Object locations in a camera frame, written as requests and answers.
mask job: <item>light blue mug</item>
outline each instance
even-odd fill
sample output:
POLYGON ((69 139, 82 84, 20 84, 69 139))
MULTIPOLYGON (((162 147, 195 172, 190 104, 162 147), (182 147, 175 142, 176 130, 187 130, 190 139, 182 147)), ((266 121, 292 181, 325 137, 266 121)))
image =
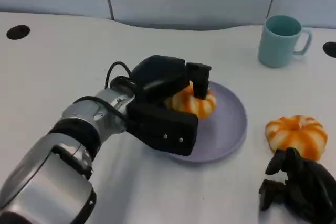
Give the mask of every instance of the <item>light blue mug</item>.
POLYGON ((311 32, 289 16, 269 17, 262 30, 258 58, 262 64, 271 68, 287 65, 293 55, 304 55, 312 41, 311 32), (301 33, 308 34, 307 43, 301 51, 294 51, 301 33))

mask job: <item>lavender plate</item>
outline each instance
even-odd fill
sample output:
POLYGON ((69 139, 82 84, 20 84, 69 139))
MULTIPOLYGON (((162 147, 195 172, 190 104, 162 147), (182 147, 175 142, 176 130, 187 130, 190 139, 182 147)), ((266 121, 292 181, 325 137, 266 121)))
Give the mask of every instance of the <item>lavender plate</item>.
POLYGON ((238 149, 246 138, 247 116, 239 98, 218 83, 210 82, 209 87, 216 95, 217 108, 199 121, 191 155, 170 154, 176 159, 193 163, 214 161, 238 149))

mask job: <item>cable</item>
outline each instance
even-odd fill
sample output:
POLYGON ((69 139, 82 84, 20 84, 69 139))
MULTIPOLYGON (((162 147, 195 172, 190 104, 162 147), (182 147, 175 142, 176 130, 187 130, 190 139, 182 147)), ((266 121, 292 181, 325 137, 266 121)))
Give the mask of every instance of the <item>cable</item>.
POLYGON ((131 70, 126 66, 126 64, 122 61, 116 61, 115 63, 113 63, 109 70, 107 71, 107 74, 106 74, 106 79, 105 79, 105 88, 107 88, 109 86, 109 80, 110 80, 110 75, 111 75, 111 72, 113 70, 113 68, 117 65, 121 65, 127 72, 127 74, 129 76, 131 76, 131 70))
POLYGON ((130 81, 129 78, 125 76, 117 76, 111 81, 110 89, 112 89, 114 85, 121 85, 121 86, 125 86, 126 88, 129 88, 135 95, 135 98, 138 102, 144 101, 144 92, 143 92, 142 87, 130 81))
POLYGON ((77 103, 77 102, 80 102, 80 101, 93 101, 93 102, 99 103, 99 104, 103 105, 104 108, 108 112, 111 112, 112 114, 116 115, 117 117, 121 118, 122 120, 127 121, 127 117, 124 114, 120 113, 110 103, 108 103, 107 101, 104 101, 103 99, 100 99, 98 97, 87 96, 87 97, 81 97, 81 98, 79 98, 78 100, 76 100, 73 103, 77 103))

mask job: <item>orange and white striped toy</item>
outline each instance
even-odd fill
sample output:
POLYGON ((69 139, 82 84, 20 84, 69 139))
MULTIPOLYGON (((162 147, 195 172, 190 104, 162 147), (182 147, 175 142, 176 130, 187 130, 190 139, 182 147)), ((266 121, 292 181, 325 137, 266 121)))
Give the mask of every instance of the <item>orange and white striped toy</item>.
POLYGON ((208 90, 204 100, 194 97, 193 83, 179 93, 168 98, 165 102, 167 108, 193 113, 203 119, 211 115, 216 109, 217 100, 213 91, 208 90))
POLYGON ((317 161, 324 152, 328 136, 323 126, 310 116, 295 115, 270 121, 266 138, 272 151, 296 148, 304 158, 317 161))

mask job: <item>table surface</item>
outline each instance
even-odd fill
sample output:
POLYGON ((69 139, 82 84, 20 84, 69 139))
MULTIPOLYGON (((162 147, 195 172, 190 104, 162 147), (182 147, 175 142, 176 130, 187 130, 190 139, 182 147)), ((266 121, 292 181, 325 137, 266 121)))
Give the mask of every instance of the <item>table surface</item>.
MULTIPOLYGON (((133 68, 150 55, 175 56, 211 65, 210 79, 237 94, 248 116, 245 143, 224 160, 187 165, 128 133, 112 136, 94 162, 98 202, 87 223, 298 223, 281 206, 260 215, 258 189, 272 157, 265 124, 280 116, 310 115, 324 125, 329 142, 321 163, 336 175, 336 59, 322 50, 336 31, 311 30, 313 43, 304 58, 270 69, 257 60, 260 26, 179 31, 0 13, 0 185, 69 104, 103 88, 111 63, 122 60, 133 68), (16 25, 29 26, 30 34, 7 39, 16 25)), ((283 180, 285 174, 271 178, 283 180)))

